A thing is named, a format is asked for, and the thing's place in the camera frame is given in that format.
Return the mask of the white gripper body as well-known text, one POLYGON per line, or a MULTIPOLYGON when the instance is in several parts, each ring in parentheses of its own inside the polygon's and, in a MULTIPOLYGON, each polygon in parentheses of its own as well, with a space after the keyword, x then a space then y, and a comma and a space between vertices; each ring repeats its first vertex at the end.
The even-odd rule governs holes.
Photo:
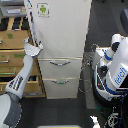
POLYGON ((39 54, 39 48, 38 47, 35 47, 35 46, 32 46, 32 45, 29 45, 27 44, 25 46, 25 53, 31 57, 35 57, 39 54))

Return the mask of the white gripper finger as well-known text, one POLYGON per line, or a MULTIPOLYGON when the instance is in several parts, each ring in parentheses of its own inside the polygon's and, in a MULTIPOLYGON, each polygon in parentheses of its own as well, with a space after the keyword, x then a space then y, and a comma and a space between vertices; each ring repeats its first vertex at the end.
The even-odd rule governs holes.
POLYGON ((30 37, 27 37, 26 39, 24 39, 24 47, 29 44, 30 42, 30 37))
POLYGON ((43 44, 41 43, 41 41, 38 42, 37 48, 38 48, 39 52, 41 52, 43 50, 43 44))

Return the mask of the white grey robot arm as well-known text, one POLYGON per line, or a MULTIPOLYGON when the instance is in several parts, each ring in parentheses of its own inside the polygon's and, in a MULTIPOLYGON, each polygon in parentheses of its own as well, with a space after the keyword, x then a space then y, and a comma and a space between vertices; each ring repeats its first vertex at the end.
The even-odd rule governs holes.
POLYGON ((0 128, 15 128, 19 123, 22 112, 19 100, 32 72, 34 58, 43 50, 43 45, 38 42, 37 46, 33 46, 29 43, 29 38, 26 38, 24 50, 26 55, 23 59, 23 68, 7 83, 5 93, 0 96, 0 128))

